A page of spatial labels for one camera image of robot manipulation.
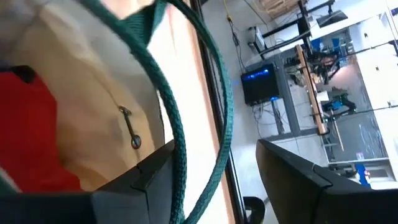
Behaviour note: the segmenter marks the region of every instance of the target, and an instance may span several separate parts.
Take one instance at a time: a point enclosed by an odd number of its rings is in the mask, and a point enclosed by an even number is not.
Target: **metal hook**
[[[120,110],[120,112],[122,112],[122,114],[124,116],[124,120],[126,121],[126,124],[127,124],[127,128],[130,132],[132,148],[139,149],[141,147],[141,137],[139,135],[135,134],[132,129],[130,119],[129,119],[129,116],[132,115],[131,111],[129,111],[124,106],[119,106],[119,110]]]

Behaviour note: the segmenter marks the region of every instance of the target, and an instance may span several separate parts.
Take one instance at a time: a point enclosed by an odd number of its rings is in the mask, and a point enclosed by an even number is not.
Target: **bag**
[[[164,145],[148,76],[126,44],[81,5],[6,0],[0,15],[6,17],[0,22],[1,60],[33,68],[55,97],[60,160],[83,190],[97,189]],[[118,106],[132,113],[142,141],[138,150]]]

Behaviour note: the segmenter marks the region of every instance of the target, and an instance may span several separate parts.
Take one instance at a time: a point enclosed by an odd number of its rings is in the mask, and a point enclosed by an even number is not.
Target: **green strap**
[[[12,187],[7,180],[0,175],[0,196],[16,194],[17,190]]]
[[[163,1],[154,2],[123,21],[134,31],[137,38],[148,46],[152,34],[163,19],[166,5]]]
[[[210,176],[204,191],[200,195],[197,204],[188,218],[183,221],[183,199],[185,195],[185,185],[187,180],[187,153],[185,149],[185,138],[183,133],[182,122],[175,102],[173,93],[167,80],[165,79],[161,69],[152,58],[152,55],[146,49],[146,40],[140,39],[144,28],[134,29],[129,27],[132,23],[132,18],[129,17],[127,21],[119,21],[118,18],[110,13],[105,7],[102,6],[98,0],[82,0],[80,1],[89,11],[101,19],[110,29],[112,29],[125,43],[129,46],[131,53],[142,65],[152,83],[159,90],[160,96],[163,99],[166,112],[170,119],[170,124],[173,131],[175,149],[174,149],[174,186],[173,186],[173,199],[170,223],[179,224],[196,223],[199,221],[201,215],[208,206],[215,190],[221,180],[226,163],[228,161],[229,149],[232,137],[233,125],[233,101],[231,84],[228,73],[224,67],[221,54],[211,38],[210,33],[207,31],[202,21],[184,2],[181,0],[168,0],[169,3],[177,7],[182,13],[185,14],[187,19],[196,28],[199,37],[208,46],[214,60],[217,64],[218,71],[221,78],[221,86],[223,87],[224,105],[224,125],[223,125],[223,138],[221,140],[220,151],[217,156],[216,165]]]

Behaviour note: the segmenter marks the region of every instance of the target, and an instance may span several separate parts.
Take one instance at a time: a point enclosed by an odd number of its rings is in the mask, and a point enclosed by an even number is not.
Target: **black monitor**
[[[253,106],[273,101],[279,97],[275,68],[273,64],[262,65],[241,75],[244,102]]]
[[[347,15],[343,13],[343,11],[338,10],[335,12],[332,12],[331,14],[327,15],[327,16],[322,16],[320,18],[317,19],[319,28],[328,26],[328,25],[332,25],[336,22],[340,22],[343,21],[345,19],[348,19]]]

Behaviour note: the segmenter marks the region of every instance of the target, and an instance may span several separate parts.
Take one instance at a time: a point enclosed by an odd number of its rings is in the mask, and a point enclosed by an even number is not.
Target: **equipment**
[[[273,64],[262,65],[241,75],[244,102],[253,106],[279,98]]]
[[[332,51],[329,53],[313,51],[312,54],[307,53],[307,63],[318,77],[323,80],[323,84],[329,84],[329,81],[336,75],[340,70],[340,53],[338,51]],[[295,67],[300,64],[300,60],[297,57],[287,59],[286,67]],[[292,77],[293,81],[297,85],[296,77]]]
[[[292,38],[290,40],[283,41],[282,43],[276,44],[276,45],[274,45],[272,47],[264,46],[265,47],[264,50],[261,50],[259,48],[256,40],[254,40],[253,42],[250,42],[248,44],[249,44],[249,46],[253,45],[256,48],[258,54],[262,58],[264,58],[263,55],[266,54],[266,53],[269,53],[269,52],[271,52],[273,50],[277,50],[277,49],[279,49],[281,47],[285,47],[285,46],[287,46],[287,45],[289,45],[291,43],[294,43],[294,42],[296,42],[298,40],[303,40],[304,46],[305,46],[305,48],[307,50],[307,53],[309,55],[311,55],[312,54],[312,47],[311,47],[311,44],[310,44],[310,37],[312,35],[311,35],[311,27],[310,27],[310,24],[308,23],[308,14],[311,13],[311,12],[314,12],[314,11],[316,11],[318,9],[321,9],[321,8],[323,8],[325,6],[329,7],[329,10],[328,10],[329,15],[323,16],[323,17],[317,19],[319,27],[325,27],[325,26],[328,26],[330,24],[334,24],[336,22],[339,22],[339,21],[342,21],[344,19],[347,19],[348,17],[342,11],[333,12],[331,10],[331,6],[334,3],[335,3],[335,0],[329,0],[327,2],[324,2],[323,4],[320,4],[319,6],[316,6],[316,7],[312,8],[312,9],[307,10],[307,8],[303,5],[303,2],[302,1],[298,1],[297,4],[298,4],[298,7],[300,8],[300,13],[301,13],[302,16],[300,18],[292,21],[292,22],[288,22],[287,24],[284,24],[284,25],[282,25],[282,26],[280,26],[280,27],[278,27],[278,28],[276,28],[274,30],[271,30],[271,31],[263,34],[262,38],[264,39],[266,37],[274,35],[274,34],[280,32],[280,31],[282,31],[282,30],[284,30],[284,29],[286,29],[288,27],[294,26],[294,25],[297,25],[298,33],[299,33],[298,36],[296,36],[296,37],[294,37],[294,38]]]
[[[344,110],[340,113],[334,114],[331,119],[336,120],[344,115],[354,114],[356,112],[355,103],[348,100],[348,92],[347,90],[341,90],[337,87],[332,87],[331,91],[328,92],[329,99],[327,103],[322,103],[323,111],[337,111],[343,106],[346,106],[348,109]]]
[[[372,190],[265,140],[256,159],[280,224],[395,223],[396,189]]]

